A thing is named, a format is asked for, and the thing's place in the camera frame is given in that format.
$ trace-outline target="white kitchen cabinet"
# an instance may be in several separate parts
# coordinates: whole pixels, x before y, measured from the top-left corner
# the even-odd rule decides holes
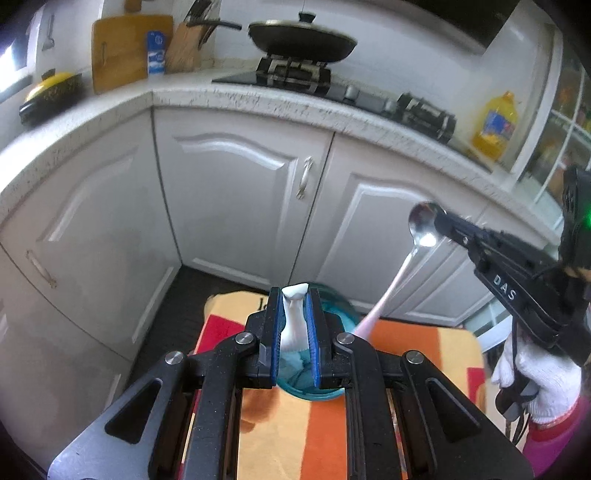
[[[332,133],[211,110],[156,110],[155,120],[183,264],[253,287],[286,285]]]
[[[0,248],[0,420],[47,469],[125,386],[131,362],[58,312]]]
[[[499,207],[489,205],[477,218],[477,225],[497,231],[505,231],[544,248],[546,241]],[[397,303],[389,317],[419,323],[456,326],[489,302],[493,295],[474,275],[474,264],[467,251],[445,240],[443,251],[449,254],[414,292]]]
[[[150,113],[57,168],[7,221],[0,244],[66,317],[134,359],[180,267]]]
[[[483,197],[432,168],[335,136],[290,282],[328,284],[368,311],[413,245],[410,210],[426,200],[471,217],[486,206]],[[422,252],[386,312],[409,298],[451,250],[442,242],[428,254]]]

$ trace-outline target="blue glass bowl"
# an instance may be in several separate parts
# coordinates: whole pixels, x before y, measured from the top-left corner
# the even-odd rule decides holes
[[[310,283],[309,287],[318,288],[322,309],[337,314],[345,331],[353,332],[360,321],[353,306],[330,287],[317,283]],[[321,390],[314,386],[309,350],[281,354],[277,385],[295,397],[311,401],[332,400],[345,392],[344,388]]]

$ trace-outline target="cooking oil bottle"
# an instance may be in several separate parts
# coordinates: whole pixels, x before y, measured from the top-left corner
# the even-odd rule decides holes
[[[472,145],[495,161],[501,157],[515,131],[518,116],[514,100],[512,92],[505,92],[488,102],[472,138]]]

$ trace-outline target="black floor mat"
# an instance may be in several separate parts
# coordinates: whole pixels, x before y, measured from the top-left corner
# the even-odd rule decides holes
[[[212,295],[248,290],[239,283],[181,267],[168,289],[150,331],[139,350],[128,385],[146,373],[166,352],[189,353],[195,348],[203,327],[203,307]]]

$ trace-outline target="wooden cutting board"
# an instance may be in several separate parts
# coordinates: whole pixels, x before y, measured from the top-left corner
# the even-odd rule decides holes
[[[95,93],[108,92],[148,77],[146,34],[160,30],[168,47],[172,15],[123,15],[92,25],[92,82]]]

